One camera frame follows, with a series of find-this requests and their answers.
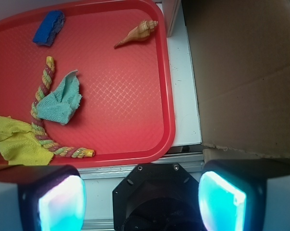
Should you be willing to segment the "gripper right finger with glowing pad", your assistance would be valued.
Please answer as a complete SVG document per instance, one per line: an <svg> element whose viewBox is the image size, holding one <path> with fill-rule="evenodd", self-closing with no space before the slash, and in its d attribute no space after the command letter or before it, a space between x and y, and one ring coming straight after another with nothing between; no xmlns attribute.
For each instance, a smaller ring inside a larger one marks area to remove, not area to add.
<svg viewBox="0 0 290 231"><path fill-rule="evenodd" d="M290 231L290 159L216 159L199 181L209 231Z"/></svg>

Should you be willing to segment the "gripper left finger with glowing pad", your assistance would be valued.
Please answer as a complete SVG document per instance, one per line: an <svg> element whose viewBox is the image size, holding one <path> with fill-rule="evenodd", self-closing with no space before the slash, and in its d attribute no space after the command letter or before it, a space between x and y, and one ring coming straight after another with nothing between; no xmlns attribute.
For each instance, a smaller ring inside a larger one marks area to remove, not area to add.
<svg viewBox="0 0 290 231"><path fill-rule="evenodd" d="M0 231L80 231L86 188L71 165L0 165Z"/></svg>

